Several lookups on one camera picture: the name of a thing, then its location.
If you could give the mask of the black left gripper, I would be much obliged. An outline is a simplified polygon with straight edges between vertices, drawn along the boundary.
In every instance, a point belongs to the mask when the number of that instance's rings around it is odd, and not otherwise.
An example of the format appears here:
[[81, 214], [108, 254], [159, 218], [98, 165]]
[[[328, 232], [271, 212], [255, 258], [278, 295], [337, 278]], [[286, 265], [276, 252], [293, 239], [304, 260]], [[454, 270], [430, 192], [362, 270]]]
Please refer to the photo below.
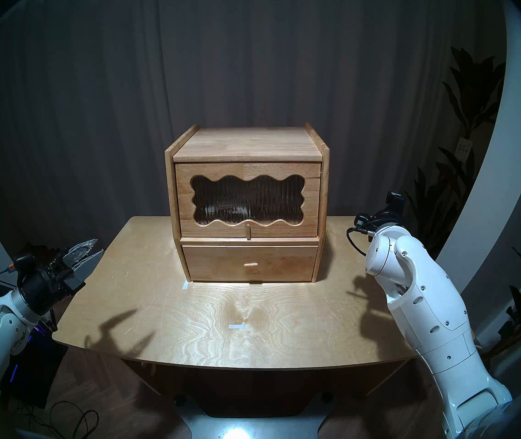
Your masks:
[[42, 264], [34, 256], [18, 257], [18, 291], [35, 314], [44, 315], [85, 286], [104, 255], [104, 250], [100, 250], [87, 256], [97, 241], [90, 239], [66, 249], [64, 262], [54, 258]]

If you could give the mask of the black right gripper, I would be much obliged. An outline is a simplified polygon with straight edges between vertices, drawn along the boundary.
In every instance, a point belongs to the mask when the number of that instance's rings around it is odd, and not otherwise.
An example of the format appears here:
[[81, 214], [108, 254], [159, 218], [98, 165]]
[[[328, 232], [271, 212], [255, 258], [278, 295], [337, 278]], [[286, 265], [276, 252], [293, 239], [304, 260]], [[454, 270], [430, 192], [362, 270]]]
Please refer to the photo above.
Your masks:
[[390, 224], [405, 227], [403, 217], [403, 196], [399, 193], [388, 191], [386, 196], [387, 208], [376, 212], [370, 218], [370, 226], [378, 228]]

